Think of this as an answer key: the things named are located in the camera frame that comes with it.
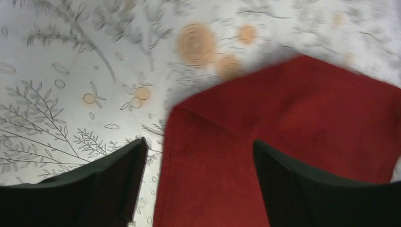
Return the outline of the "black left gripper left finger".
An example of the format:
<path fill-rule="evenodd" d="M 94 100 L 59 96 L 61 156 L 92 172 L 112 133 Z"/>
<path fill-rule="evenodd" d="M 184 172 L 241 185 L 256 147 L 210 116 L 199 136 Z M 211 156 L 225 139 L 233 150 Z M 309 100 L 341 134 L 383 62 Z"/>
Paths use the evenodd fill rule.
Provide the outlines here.
<path fill-rule="evenodd" d="M 147 159 L 145 139 L 39 183 L 0 189 L 3 227 L 125 227 Z"/>

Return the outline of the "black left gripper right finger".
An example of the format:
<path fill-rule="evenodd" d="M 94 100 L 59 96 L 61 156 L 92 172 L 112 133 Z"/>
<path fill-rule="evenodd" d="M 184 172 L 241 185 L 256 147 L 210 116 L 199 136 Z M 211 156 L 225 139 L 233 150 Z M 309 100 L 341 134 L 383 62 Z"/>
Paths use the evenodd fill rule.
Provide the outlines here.
<path fill-rule="evenodd" d="M 398 227 L 401 183 L 374 184 L 331 174 L 269 144 L 253 143 L 268 222 L 272 227 Z"/>

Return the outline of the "dark red cloth napkin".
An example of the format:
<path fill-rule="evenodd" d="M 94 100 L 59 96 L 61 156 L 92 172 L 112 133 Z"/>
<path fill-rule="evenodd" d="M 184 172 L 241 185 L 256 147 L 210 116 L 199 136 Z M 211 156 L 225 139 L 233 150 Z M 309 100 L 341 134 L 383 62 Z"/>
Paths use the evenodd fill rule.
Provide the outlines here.
<path fill-rule="evenodd" d="M 253 142 L 333 174 L 390 181 L 401 90 L 301 55 L 177 104 L 166 124 L 153 225 L 267 227 Z"/>

